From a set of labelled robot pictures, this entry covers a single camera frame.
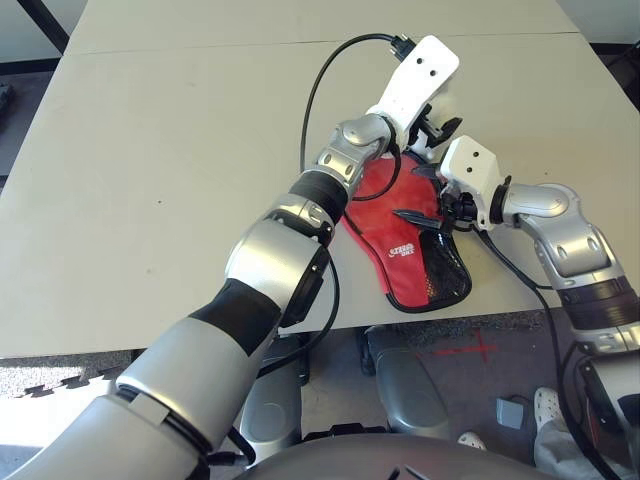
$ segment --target gray pants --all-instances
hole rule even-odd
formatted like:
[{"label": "gray pants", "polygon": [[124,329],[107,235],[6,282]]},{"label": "gray pants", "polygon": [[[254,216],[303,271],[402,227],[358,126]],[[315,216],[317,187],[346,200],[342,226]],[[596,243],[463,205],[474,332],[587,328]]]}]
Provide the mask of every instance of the gray pants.
[{"label": "gray pants", "polygon": [[[602,476],[587,460],[571,437],[564,420],[545,423],[533,447],[536,468],[564,480],[602,480]],[[638,477],[628,468],[606,459],[611,468],[623,480]]]}]

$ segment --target white sneaker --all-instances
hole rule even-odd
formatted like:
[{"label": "white sneaker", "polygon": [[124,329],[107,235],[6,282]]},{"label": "white sneaker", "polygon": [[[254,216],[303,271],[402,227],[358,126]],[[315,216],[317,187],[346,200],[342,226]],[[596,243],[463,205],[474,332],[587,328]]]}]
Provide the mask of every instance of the white sneaker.
[{"label": "white sneaker", "polygon": [[473,432],[464,432],[458,437],[458,443],[460,445],[466,445],[467,447],[477,448],[478,450],[486,450],[487,447],[480,437]]},{"label": "white sneaker", "polygon": [[533,395],[533,411],[536,416],[538,432],[542,426],[555,419],[564,419],[560,411],[558,393],[547,387],[540,387]]}]

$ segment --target table surface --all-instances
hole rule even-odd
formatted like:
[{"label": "table surface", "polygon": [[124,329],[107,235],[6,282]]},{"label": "table surface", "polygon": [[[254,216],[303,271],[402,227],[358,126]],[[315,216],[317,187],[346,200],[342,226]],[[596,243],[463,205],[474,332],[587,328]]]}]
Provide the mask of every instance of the table surface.
[{"label": "table surface", "polygon": [[[339,40],[374,30],[439,34],[461,66],[436,119],[463,117],[458,133],[514,181],[576,189],[638,290],[638,113],[555,2],[256,1],[249,17],[246,2],[175,5],[90,0],[72,35],[0,199],[0,356],[144,347],[208,302],[235,242],[296,178],[319,66]],[[332,65],[310,157],[377,101],[397,65],[387,50],[368,42]],[[492,235],[544,282],[525,234]],[[473,236],[456,242],[471,294],[411,315],[338,228],[336,327],[538,308]],[[331,292],[328,279],[287,331],[320,329]]]}]

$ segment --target shoe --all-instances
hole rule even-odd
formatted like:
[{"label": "shoe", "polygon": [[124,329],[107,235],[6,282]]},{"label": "shoe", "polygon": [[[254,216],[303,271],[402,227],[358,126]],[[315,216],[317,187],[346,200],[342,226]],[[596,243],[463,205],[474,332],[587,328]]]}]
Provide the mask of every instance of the shoe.
[{"label": "shoe", "polygon": [[477,448],[478,450],[486,450],[487,447],[480,437],[473,432],[464,432],[458,437],[458,443],[460,445],[466,445],[467,447]]},{"label": "shoe", "polygon": [[558,393],[547,387],[540,387],[533,395],[533,412],[536,416],[538,432],[542,426],[551,420],[564,420],[560,411]]}]

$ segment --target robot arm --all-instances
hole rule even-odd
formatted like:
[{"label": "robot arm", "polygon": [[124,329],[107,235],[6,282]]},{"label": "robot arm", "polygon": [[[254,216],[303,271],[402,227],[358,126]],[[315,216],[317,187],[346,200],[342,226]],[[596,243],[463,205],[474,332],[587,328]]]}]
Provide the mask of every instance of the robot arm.
[{"label": "robot arm", "polygon": [[11,478],[208,478],[204,459],[230,431],[278,326],[304,320],[320,289],[364,165],[406,146],[411,122],[457,65],[435,37],[415,46],[372,112],[338,125],[316,165],[240,240],[213,301],[165,332],[118,377],[115,395],[96,399]]},{"label": "robot arm", "polygon": [[640,304],[606,238],[582,215],[578,194],[558,184],[512,184],[500,174],[495,155],[466,136],[451,143],[441,173],[449,195],[472,197],[468,204],[476,212],[466,219],[479,229],[504,223],[532,237],[578,348],[592,356],[582,374],[600,423],[624,431],[637,462]]}]

